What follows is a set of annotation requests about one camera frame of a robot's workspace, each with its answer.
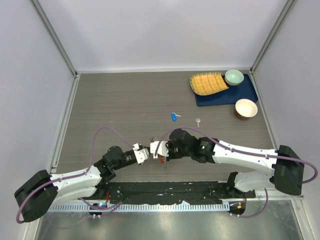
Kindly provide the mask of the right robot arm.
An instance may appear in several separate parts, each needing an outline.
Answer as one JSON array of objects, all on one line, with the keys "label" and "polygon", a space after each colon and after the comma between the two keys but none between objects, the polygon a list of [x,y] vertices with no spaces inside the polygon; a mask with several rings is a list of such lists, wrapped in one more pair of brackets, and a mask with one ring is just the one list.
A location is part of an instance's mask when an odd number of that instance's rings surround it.
[{"label": "right robot arm", "polygon": [[202,164],[231,164],[251,169],[251,172],[235,171],[229,175],[225,190],[230,197],[268,188],[291,196],[302,193],[305,165],[289,146],[243,147],[206,136],[196,138],[178,128],[170,133],[166,147],[170,159],[190,157]]}]

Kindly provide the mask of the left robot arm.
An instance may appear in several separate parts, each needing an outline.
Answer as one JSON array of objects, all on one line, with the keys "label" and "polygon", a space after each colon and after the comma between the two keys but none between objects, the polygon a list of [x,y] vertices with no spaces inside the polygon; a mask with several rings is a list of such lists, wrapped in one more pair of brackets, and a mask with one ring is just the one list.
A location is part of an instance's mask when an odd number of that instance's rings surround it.
[{"label": "left robot arm", "polygon": [[19,224],[33,222],[50,208],[71,200],[87,197],[100,200],[106,195],[106,184],[116,176],[116,170],[141,164],[147,158],[148,154],[137,147],[123,152],[113,146],[86,169],[61,174],[40,170],[14,193],[19,206],[16,221]]}]

